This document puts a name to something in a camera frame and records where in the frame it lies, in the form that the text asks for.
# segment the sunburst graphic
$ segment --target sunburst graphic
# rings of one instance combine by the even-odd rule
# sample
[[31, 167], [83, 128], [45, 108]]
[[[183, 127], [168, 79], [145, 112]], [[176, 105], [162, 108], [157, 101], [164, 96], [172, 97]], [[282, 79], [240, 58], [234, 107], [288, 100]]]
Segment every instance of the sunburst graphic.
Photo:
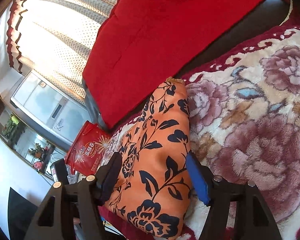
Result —
[[95, 142], [98, 154], [105, 152], [105, 150], [109, 147], [110, 141], [110, 138], [104, 137], [103, 135], [99, 137], [99, 141]]
[[75, 154], [75, 163], [83, 163], [84, 162], [84, 159], [83, 159], [83, 152], [82, 150], [81, 151], [78, 151], [77, 149], [75, 150], [76, 151], [76, 154]]

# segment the gold trim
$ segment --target gold trim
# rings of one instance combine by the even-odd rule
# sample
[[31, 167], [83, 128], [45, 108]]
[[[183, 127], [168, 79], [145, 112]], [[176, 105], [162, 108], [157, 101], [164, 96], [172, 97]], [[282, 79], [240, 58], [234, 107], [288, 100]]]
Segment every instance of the gold trim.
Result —
[[284, 24], [286, 21], [289, 20], [292, 10], [293, 10], [293, 2], [292, 2], [292, 0], [290, 0], [290, 7], [289, 7], [288, 15], [279, 26], [281, 26], [282, 24]]
[[[19, 153], [17, 153], [14, 149], [11, 149], [8, 145], [7, 142], [2, 138], [2, 136], [0, 135], [0, 140], [5, 144], [6, 147], [8, 147], [8, 149], [10, 151], [12, 151], [15, 155], [17, 155], [24, 163], [28, 164], [32, 169], [34, 169], [35, 171], [37, 171], [37, 169], [34, 168], [34, 166], [31, 165], [31, 163], [29, 161], [27, 161], [24, 157], [22, 157]], [[53, 178], [50, 177], [49, 175], [47, 175], [46, 173], [42, 173], [41, 171], [37, 171], [39, 174], [45, 176], [46, 178], [50, 179], [51, 181], [53, 181]]]

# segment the orange floral pillow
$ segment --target orange floral pillow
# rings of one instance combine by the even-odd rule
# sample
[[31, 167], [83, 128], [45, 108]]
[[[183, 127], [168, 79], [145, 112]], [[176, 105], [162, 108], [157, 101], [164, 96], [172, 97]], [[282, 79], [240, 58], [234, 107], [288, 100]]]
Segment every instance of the orange floral pillow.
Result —
[[186, 87], [169, 78], [123, 138], [122, 169], [105, 206], [146, 233], [177, 238], [192, 189], [186, 170], [189, 132]]

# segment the metal screw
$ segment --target metal screw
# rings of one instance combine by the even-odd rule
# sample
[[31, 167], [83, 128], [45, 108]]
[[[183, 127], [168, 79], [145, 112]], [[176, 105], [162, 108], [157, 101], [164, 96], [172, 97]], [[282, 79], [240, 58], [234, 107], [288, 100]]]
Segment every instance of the metal screw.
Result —
[[94, 181], [95, 178], [96, 178], [95, 176], [89, 175], [88, 177], [86, 177], [86, 180], [87, 180], [87, 181]]
[[54, 187], [54, 188], [58, 188], [58, 187], [60, 187], [61, 185], [62, 185], [62, 184], [61, 184], [60, 181], [57, 181], [57, 182], [53, 183], [53, 187]]
[[215, 175], [215, 176], [213, 176], [213, 180], [216, 182], [220, 182], [223, 180], [223, 178], [220, 175]]
[[254, 186], [256, 185], [256, 183], [255, 183], [253, 180], [249, 180], [249, 181], [248, 181], [248, 185], [249, 185], [250, 187], [254, 187]]

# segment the red flower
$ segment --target red flower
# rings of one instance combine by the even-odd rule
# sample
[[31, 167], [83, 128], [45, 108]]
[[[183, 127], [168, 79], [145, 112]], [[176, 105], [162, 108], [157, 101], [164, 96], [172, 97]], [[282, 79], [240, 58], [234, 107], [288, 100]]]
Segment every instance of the red flower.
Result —
[[35, 169], [37, 169], [37, 170], [41, 170], [41, 168], [42, 168], [42, 162], [35, 162], [35, 163], [33, 164], [33, 167], [34, 167]]

